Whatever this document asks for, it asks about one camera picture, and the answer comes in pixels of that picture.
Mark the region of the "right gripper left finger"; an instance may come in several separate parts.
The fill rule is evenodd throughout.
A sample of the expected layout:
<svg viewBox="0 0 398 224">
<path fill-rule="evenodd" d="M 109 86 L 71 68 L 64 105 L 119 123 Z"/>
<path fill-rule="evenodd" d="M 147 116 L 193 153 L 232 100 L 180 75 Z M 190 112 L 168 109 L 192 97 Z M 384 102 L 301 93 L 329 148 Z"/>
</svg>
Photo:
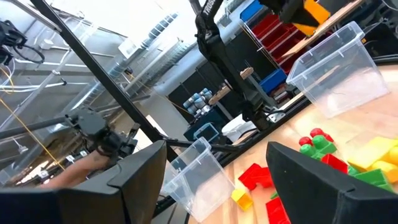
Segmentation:
<svg viewBox="0 0 398 224">
<path fill-rule="evenodd" d="M 74 188 L 1 189 L 1 223 L 150 223 L 166 160 L 156 141 Z"/>
</svg>

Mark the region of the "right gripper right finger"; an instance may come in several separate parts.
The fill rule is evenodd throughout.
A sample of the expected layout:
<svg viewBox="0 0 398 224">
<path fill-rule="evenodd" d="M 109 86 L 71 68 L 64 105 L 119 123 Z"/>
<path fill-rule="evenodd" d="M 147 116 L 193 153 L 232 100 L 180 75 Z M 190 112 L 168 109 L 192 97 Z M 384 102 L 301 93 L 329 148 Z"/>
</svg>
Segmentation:
<svg viewBox="0 0 398 224">
<path fill-rule="evenodd" d="M 397 224 L 397 194 L 312 159 L 279 142 L 266 161 L 292 223 Z"/>
</svg>

